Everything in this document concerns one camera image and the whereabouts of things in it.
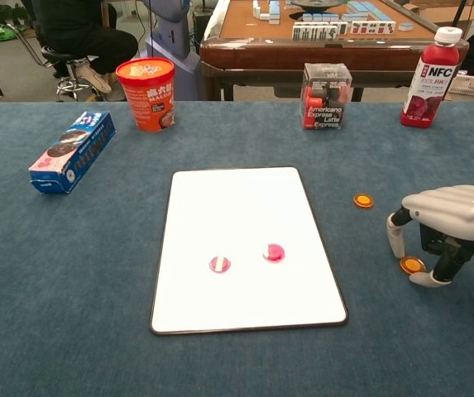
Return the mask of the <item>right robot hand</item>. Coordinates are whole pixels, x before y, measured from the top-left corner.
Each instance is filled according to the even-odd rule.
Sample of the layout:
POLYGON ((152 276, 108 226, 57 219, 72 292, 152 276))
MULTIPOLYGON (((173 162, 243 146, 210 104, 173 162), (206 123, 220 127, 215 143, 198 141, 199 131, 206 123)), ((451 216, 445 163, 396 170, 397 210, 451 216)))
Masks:
POLYGON ((393 255, 405 258, 403 226, 419 224, 421 247, 438 256, 432 270, 409 276, 413 284, 438 288, 453 278, 474 255, 474 185, 461 184, 410 194, 386 219, 386 232, 393 255))

